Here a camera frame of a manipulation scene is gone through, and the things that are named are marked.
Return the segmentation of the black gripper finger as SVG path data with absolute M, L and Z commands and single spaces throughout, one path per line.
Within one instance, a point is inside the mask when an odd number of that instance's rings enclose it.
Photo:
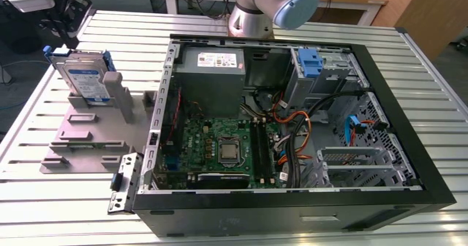
M 64 10 L 64 24 L 66 33 L 66 39 L 64 39 L 64 41 L 66 47 L 70 49 L 77 47 L 77 34 L 86 20 L 90 7 L 90 0 L 68 0 Z

